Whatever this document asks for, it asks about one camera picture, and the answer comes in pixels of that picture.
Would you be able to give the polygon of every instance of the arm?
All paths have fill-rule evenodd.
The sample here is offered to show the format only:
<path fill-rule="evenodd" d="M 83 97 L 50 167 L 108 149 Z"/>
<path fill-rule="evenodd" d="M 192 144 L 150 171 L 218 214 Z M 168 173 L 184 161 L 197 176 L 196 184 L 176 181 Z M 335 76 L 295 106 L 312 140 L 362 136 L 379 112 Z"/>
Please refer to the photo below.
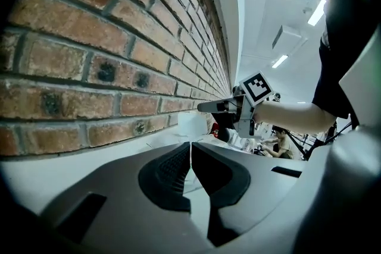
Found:
<path fill-rule="evenodd" d="M 273 151 L 272 149 L 270 149 L 269 147 L 267 146 L 263 146 L 263 150 L 267 151 L 271 156 L 273 156 L 274 158 L 279 158 L 283 153 L 287 152 L 286 149 L 279 149 L 278 152 L 275 152 Z"/>
<path fill-rule="evenodd" d="M 254 120 L 300 133 L 326 131 L 337 117 L 315 104 L 289 105 L 264 101 L 255 109 Z"/>
<path fill-rule="evenodd" d="M 277 143 L 279 140 L 277 138 L 275 139 L 267 139 L 265 141 L 262 141 L 262 144 L 270 144 L 270 143 Z"/>

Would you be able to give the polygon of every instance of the ceiling light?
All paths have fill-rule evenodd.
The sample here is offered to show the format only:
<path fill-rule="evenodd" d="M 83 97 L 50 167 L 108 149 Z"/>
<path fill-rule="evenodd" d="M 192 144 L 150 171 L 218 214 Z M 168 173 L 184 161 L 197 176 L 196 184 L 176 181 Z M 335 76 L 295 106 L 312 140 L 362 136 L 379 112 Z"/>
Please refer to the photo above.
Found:
<path fill-rule="evenodd" d="M 326 4 L 326 0 L 321 0 L 320 3 L 318 4 L 316 10 L 312 14 L 310 20 L 308 21 L 308 24 L 312 26 L 316 26 L 317 22 L 321 19 L 321 17 L 324 14 L 324 4 Z"/>
<path fill-rule="evenodd" d="M 279 67 L 279 65 L 287 59 L 288 55 L 282 55 L 281 58 L 274 64 L 273 68 Z"/>

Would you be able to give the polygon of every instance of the person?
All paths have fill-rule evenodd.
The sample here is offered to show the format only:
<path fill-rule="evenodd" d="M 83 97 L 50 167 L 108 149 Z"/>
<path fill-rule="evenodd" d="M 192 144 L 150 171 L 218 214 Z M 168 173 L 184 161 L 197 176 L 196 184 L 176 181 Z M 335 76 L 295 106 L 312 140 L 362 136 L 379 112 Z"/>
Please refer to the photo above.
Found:
<path fill-rule="evenodd" d="M 274 94 L 273 102 L 280 102 L 280 93 L 279 92 Z"/>
<path fill-rule="evenodd" d="M 311 103 L 287 105 L 264 101 L 255 109 L 256 123 L 267 122 L 300 133 L 328 130 L 338 117 L 358 121 L 339 85 L 380 20 L 380 0 L 326 0 L 326 29 L 320 40 L 321 74 Z"/>
<path fill-rule="evenodd" d="M 283 158 L 283 159 L 299 159 L 296 152 L 294 152 L 292 144 L 290 142 L 289 136 L 286 133 L 286 130 L 274 126 L 273 130 L 275 131 L 275 139 L 268 139 L 262 143 L 262 149 L 268 152 L 274 158 Z M 272 149 L 266 144 L 275 143 L 278 144 L 278 149 Z"/>

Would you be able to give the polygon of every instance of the white ceiling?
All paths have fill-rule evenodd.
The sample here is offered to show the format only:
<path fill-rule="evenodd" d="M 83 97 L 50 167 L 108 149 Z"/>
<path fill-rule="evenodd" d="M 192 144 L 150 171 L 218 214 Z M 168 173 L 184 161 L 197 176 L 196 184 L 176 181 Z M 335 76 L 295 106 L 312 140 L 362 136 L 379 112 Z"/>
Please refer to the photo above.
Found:
<path fill-rule="evenodd" d="M 282 102 L 311 101 L 320 75 L 318 54 L 324 17 L 315 27 L 307 23 L 320 0 L 245 0 L 245 27 L 237 82 L 261 70 Z M 289 26 L 307 39 L 294 50 L 273 51 L 280 26 Z M 278 68 L 272 65 L 281 55 L 289 58 Z"/>

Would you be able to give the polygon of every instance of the hand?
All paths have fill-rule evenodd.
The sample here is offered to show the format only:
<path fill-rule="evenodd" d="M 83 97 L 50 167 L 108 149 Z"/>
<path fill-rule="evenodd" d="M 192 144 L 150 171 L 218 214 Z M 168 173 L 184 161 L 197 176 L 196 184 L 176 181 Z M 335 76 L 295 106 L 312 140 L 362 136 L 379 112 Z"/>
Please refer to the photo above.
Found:
<path fill-rule="evenodd" d="M 267 145 L 262 145 L 262 149 L 265 150 L 265 151 L 269 151 L 270 150 L 270 148 Z"/>

